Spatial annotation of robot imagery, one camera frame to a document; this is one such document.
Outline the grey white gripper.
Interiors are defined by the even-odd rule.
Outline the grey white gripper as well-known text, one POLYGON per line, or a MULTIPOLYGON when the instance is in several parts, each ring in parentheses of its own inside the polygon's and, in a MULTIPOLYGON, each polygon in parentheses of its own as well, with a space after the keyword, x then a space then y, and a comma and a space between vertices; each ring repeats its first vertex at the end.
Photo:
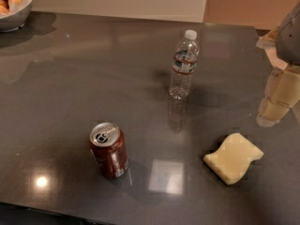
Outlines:
POLYGON ((265 51, 274 68, 285 69, 287 63, 300 66, 300 2, 283 19, 279 28, 260 37, 256 46, 265 51))

